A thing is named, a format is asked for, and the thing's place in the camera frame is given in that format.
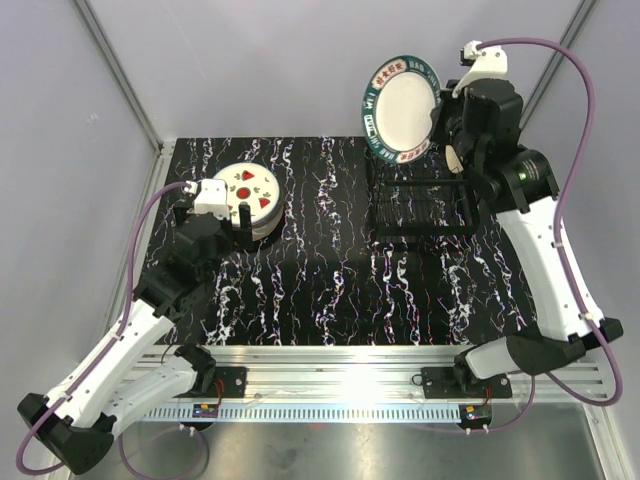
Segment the dark green rimmed plate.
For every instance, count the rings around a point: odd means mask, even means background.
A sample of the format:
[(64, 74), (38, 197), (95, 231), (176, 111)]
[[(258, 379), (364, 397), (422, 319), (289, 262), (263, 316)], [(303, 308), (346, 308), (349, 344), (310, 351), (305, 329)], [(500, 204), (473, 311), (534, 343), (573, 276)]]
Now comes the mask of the dark green rimmed plate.
[(431, 145), (441, 104), (441, 83), (425, 60), (398, 55), (378, 68), (361, 103), (361, 118), (369, 148), (380, 160), (408, 164)]

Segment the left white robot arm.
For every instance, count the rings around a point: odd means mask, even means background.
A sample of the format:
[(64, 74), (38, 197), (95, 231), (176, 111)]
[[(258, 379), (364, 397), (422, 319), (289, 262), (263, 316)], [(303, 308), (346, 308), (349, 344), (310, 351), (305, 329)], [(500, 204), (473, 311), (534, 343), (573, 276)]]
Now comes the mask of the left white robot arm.
[(30, 393), (18, 405), (28, 436), (76, 475), (98, 465), (132, 423), (173, 397), (213, 399), (194, 414), (209, 420), (223, 397), (244, 394), (246, 368), (218, 368), (211, 352), (197, 344), (178, 347), (152, 372), (121, 384), (150, 346), (211, 296), (220, 261), (252, 243), (247, 205), (239, 210), (238, 226), (185, 209), (177, 218), (173, 243), (140, 276), (111, 330), (57, 386), (46, 394)]

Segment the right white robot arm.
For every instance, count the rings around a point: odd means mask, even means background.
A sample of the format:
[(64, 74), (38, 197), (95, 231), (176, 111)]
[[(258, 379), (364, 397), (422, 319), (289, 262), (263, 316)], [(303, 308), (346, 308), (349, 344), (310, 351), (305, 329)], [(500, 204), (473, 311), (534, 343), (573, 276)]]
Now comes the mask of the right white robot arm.
[(523, 99), (507, 80), (450, 80), (433, 113), (432, 138), (461, 161), (462, 175), (507, 235), (530, 289), (536, 319), (522, 330), (457, 355), (453, 385), (475, 397), (508, 372), (550, 374), (622, 337), (620, 320), (591, 297), (562, 223), (547, 158), (519, 142)]

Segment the white watermelon pattern plate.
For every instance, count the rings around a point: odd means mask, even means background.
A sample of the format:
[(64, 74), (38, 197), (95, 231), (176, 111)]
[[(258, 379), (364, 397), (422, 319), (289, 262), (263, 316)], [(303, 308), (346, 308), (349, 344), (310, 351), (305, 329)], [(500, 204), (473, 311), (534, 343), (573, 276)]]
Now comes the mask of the white watermelon pattern plate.
[(240, 226), (241, 204), (249, 206), (251, 224), (255, 227), (281, 214), (280, 184), (268, 168), (257, 163), (234, 163), (218, 171), (214, 179), (226, 184), (227, 205), (234, 227)]

